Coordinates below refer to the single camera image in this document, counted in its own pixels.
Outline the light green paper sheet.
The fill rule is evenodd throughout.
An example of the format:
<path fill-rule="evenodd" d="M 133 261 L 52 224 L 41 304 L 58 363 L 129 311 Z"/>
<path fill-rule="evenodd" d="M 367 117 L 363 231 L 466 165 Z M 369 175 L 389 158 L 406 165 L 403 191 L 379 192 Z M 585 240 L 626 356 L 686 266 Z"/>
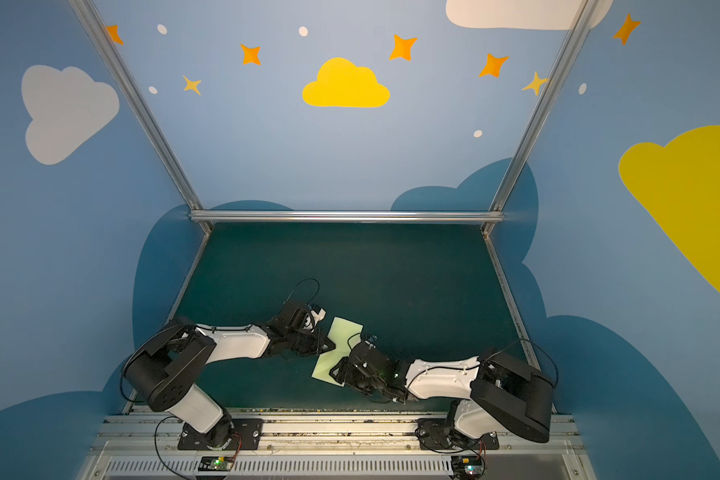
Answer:
<path fill-rule="evenodd" d="M 361 324 L 335 317 L 328 332 L 328 339 L 335 344 L 335 348 L 319 355 L 311 377 L 342 387 L 344 383 L 337 382 L 330 372 L 349 355 L 351 349 L 360 341 L 362 331 Z"/>

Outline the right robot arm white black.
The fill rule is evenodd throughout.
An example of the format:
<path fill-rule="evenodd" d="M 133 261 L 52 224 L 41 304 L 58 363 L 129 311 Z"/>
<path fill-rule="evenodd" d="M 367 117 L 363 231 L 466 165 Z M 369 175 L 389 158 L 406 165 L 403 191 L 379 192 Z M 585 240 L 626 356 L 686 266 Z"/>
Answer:
<path fill-rule="evenodd" d="M 461 361 L 408 362 L 385 356 L 366 339 L 335 361 L 328 375 L 395 403 L 450 399 L 445 419 L 417 422 L 415 435 L 425 449 L 466 450 L 480 442 L 496 449 L 490 437 L 502 428 L 527 441 L 549 441 L 557 380 L 504 350 L 491 348 Z"/>

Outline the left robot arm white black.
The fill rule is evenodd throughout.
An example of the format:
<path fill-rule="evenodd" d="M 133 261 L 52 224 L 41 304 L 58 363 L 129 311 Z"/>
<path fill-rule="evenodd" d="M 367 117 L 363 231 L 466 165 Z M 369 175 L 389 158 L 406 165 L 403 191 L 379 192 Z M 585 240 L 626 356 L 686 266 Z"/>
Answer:
<path fill-rule="evenodd" d="M 198 385 L 208 364 L 258 359 L 292 351 L 319 356 L 336 349 L 318 327 L 326 312 L 319 306 L 287 300 L 268 322 L 219 327 L 174 318 L 125 362 L 121 377 L 154 412 L 169 412 L 184 422 L 181 449 L 226 450 L 243 446 L 229 413 Z"/>

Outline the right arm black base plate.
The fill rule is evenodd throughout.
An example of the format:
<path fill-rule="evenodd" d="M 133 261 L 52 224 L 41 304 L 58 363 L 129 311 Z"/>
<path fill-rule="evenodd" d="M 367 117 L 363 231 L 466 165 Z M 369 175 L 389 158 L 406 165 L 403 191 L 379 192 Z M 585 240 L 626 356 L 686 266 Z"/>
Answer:
<path fill-rule="evenodd" d="M 499 449 L 499 441 L 494 432 L 472 439 L 448 425 L 444 419 L 420 418 L 414 435 L 424 450 L 436 453 L 455 454 L 467 450 L 492 451 Z"/>

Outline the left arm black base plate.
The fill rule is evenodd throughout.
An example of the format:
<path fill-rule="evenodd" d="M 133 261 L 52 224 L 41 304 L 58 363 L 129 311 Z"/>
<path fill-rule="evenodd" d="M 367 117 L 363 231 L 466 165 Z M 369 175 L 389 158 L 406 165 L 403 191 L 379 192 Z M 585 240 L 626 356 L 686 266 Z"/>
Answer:
<path fill-rule="evenodd" d="M 222 418 L 206 433 L 183 425 L 177 448 L 194 451 L 257 450 L 261 440 L 261 418 Z"/>

